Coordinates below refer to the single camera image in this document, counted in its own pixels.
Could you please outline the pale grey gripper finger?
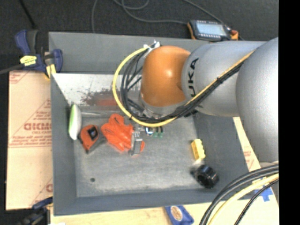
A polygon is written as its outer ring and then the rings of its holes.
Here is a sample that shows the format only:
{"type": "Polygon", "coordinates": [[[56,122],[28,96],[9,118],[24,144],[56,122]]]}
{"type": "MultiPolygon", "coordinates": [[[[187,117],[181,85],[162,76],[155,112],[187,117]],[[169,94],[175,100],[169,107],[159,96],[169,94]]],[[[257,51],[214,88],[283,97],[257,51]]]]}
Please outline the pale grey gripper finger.
{"type": "Polygon", "coordinates": [[[136,153],[140,154],[142,151],[142,143],[143,143],[143,138],[140,132],[136,133],[136,153]]]}
{"type": "Polygon", "coordinates": [[[131,148],[128,151],[128,154],[131,156],[135,154],[136,140],[137,140],[137,133],[133,132],[131,135],[131,148]]]}

